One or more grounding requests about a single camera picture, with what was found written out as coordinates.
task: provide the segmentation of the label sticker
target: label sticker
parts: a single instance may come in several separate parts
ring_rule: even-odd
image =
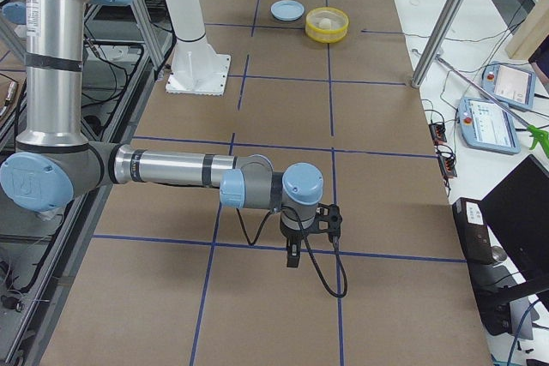
[[[472,225],[483,225],[484,220],[482,219],[482,213],[480,212],[479,205],[476,203],[471,203],[470,201],[465,202],[465,208],[467,209],[467,221]]]
[[[40,0],[27,0],[27,36],[40,36]]]

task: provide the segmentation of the blue cable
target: blue cable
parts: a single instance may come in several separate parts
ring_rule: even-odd
[[[536,300],[535,302],[531,303],[526,310],[524,310],[524,314],[522,315],[521,321],[518,324],[518,328],[516,329],[515,338],[513,339],[513,345],[511,345],[511,350],[509,351],[509,357],[507,358],[507,365],[511,365],[511,358],[513,357],[513,352],[515,351],[516,342],[518,341],[518,335],[521,334],[522,329],[522,323],[524,323],[524,320],[526,319],[526,316],[528,316],[528,313],[534,308],[534,306],[539,303],[540,300]]]

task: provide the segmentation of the black band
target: black band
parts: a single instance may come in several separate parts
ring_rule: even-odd
[[[39,69],[82,72],[82,62],[80,60],[62,59],[61,57],[36,55],[34,53],[27,53],[25,55],[25,66]]]
[[[204,34],[203,34],[200,38],[194,39],[194,40],[185,40],[185,39],[178,38],[178,37],[176,36],[176,38],[178,38],[178,40],[181,40],[182,42],[185,42],[185,43],[195,43],[195,42],[197,42],[198,40],[204,39],[205,37],[206,37],[206,32],[204,32]]]
[[[206,188],[212,187],[212,164],[214,163],[213,154],[204,155],[202,162],[202,186]]]
[[[109,177],[111,178],[111,181],[115,184],[120,184],[120,182],[117,180],[116,175],[114,174],[114,163],[116,162],[118,149],[122,146],[123,144],[116,145],[115,147],[113,147],[111,150],[111,155],[109,156],[109,165],[108,165]]]
[[[89,149],[89,144],[85,143],[78,146],[38,146],[38,145],[28,145],[27,143],[17,142],[17,150],[22,150],[23,152],[31,153],[79,153],[86,152]]]
[[[100,153],[97,151],[95,147],[93,147],[92,145],[89,145],[89,150],[91,153],[95,155],[95,157],[97,158],[97,161],[100,164],[100,179],[97,181],[97,184],[95,185],[95,187],[97,188],[100,186],[101,182],[103,181],[103,176],[105,175],[105,165],[103,164],[103,158],[101,158]]]
[[[283,173],[275,171],[271,177],[271,199],[268,204],[271,211],[280,210],[282,206],[282,175]]]
[[[139,174],[139,161],[141,160],[141,157],[145,152],[145,150],[136,150],[134,154],[131,155],[130,175],[131,180],[133,180],[134,182],[144,183],[144,181],[141,179],[141,175]]]

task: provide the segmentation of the white table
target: white table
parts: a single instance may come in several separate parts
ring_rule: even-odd
[[[411,35],[429,36],[445,1],[395,0],[401,19],[402,30],[404,33],[409,34],[407,36],[407,47],[414,67],[419,58],[411,50],[415,48],[423,51],[427,39]],[[465,0],[446,37],[452,39],[482,39],[502,33],[506,28],[505,22],[499,15],[492,0]],[[475,43],[445,40],[442,44],[443,58],[462,71],[477,69],[489,63],[486,62],[486,59],[490,56],[494,46],[498,44],[499,40],[505,34]],[[492,60],[525,63],[523,61],[511,61],[507,58],[504,47],[509,43],[510,39],[511,36],[503,42],[503,45],[499,47],[498,52]],[[420,92],[423,99],[429,99],[433,103],[434,109],[440,111],[446,120],[450,120],[455,116],[455,111],[440,99],[440,93],[443,90],[447,73],[448,70],[446,68],[437,62],[433,63],[421,85]],[[477,84],[481,75],[482,70],[474,78]],[[473,79],[474,74],[469,74],[468,76]],[[453,106],[457,106],[466,89],[468,89],[468,85],[464,81],[455,75],[450,75],[446,83],[444,97]],[[539,81],[537,82],[535,92],[546,95],[546,90]],[[466,95],[479,97],[478,93],[471,87],[467,90]],[[425,108],[431,108],[428,102],[425,102]],[[549,100],[535,98],[534,110],[549,113]],[[549,119],[532,113],[519,114],[536,126],[549,123]],[[426,115],[428,119],[431,117],[430,112],[427,112]],[[439,120],[439,117],[437,114],[433,114],[433,121],[436,122],[437,120]],[[522,126],[516,123],[516,127],[521,128]],[[549,159],[547,159],[539,145],[533,151],[528,150],[532,143],[532,138],[529,137],[528,133],[518,134],[519,142],[522,145],[521,152],[516,155],[506,155],[466,147],[461,137],[459,126],[456,131],[454,131],[454,128],[454,123],[447,123],[446,135],[449,138],[449,145],[456,152],[456,170],[458,175],[457,178],[450,180],[450,204],[454,203],[460,197],[482,199],[530,153],[533,153],[549,169]],[[492,236],[492,244],[494,243],[497,244],[497,240]],[[515,265],[509,259],[504,264],[511,273],[516,272]],[[524,280],[520,275],[516,275],[515,278],[518,282]],[[541,315],[538,323],[544,326],[549,325],[549,314],[545,308],[541,304],[538,304],[535,309]],[[492,354],[497,360],[506,361],[512,338],[508,334],[497,337],[492,337],[488,333],[486,335]],[[513,362],[526,364],[526,358],[537,358],[549,362],[549,332],[535,329],[534,342],[522,342],[523,350],[529,348],[534,348],[534,351],[530,355],[525,355],[524,351],[515,351]]]

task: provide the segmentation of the blue plate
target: blue plate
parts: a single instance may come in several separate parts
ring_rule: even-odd
[[[279,0],[271,6],[271,13],[279,21],[296,21],[304,12],[303,4],[295,0]]]

